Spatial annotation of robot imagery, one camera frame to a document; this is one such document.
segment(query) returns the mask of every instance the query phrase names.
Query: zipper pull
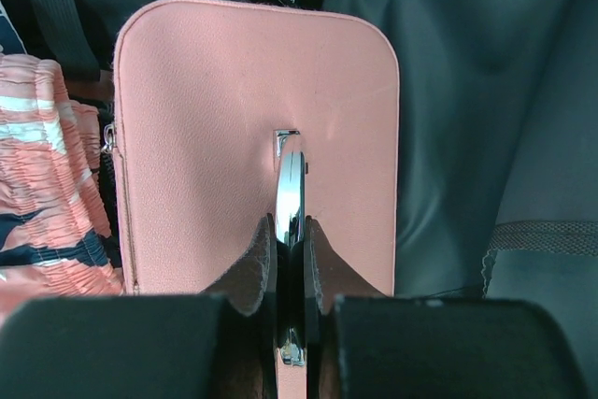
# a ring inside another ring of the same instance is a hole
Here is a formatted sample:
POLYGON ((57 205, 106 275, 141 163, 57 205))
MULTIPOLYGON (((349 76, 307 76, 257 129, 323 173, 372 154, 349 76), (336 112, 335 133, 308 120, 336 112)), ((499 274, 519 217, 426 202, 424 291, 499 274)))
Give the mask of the zipper pull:
POLYGON ((110 125, 106 125, 104 127, 104 147, 102 147, 102 152, 104 154, 112 154, 112 151, 116 147, 116 130, 114 128, 114 123, 110 125))

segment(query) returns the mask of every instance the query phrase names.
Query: scrunched fabric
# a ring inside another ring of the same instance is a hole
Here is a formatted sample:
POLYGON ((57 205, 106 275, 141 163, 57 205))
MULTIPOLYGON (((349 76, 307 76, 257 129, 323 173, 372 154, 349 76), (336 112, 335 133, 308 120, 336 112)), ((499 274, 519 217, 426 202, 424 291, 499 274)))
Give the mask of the scrunched fabric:
POLYGON ((33 297, 122 293, 99 164, 97 110, 69 100, 60 66, 0 55, 0 324, 33 297))

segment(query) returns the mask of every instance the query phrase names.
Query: pink pouch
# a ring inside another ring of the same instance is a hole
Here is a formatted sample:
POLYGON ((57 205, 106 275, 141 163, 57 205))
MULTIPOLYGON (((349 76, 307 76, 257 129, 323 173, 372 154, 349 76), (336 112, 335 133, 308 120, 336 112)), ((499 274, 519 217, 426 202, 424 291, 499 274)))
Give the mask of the pink pouch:
MULTIPOLYGON (((392 294, 398 67, 378 29, 330 13, 162 0, 123 27, 115 168, 128 292, 201 292, 274 213, 274 132, 299 130, 306 214, 392 294)), ((279 397, 305 397, 305 370, 279 397)))

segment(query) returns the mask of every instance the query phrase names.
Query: pink and white fabric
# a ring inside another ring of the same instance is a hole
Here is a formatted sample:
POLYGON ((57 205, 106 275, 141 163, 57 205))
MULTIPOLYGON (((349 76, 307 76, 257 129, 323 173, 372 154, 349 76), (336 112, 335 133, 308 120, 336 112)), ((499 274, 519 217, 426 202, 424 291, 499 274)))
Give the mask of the pink and white fabric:
POLYGON ((122 293, 100 238, 99 136, 57 63, 0 55, 0 324, 33 297, 122 293))

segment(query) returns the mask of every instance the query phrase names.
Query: pink case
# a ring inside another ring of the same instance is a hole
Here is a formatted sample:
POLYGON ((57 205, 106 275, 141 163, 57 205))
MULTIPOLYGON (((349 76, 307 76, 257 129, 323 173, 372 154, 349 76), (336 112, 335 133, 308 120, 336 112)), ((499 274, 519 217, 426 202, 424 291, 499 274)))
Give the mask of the pink case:
MULTIPOLYGON (((274 131, 297 129, 307 215, 392 294, 399 78, 378 29, 329 13, 162 0, 125 24, 114 71, 128 292, 200 292, 222 275, 274 212, 274 131)), ((306 370, 278 366, 279 397, 305 397, 306 370)))

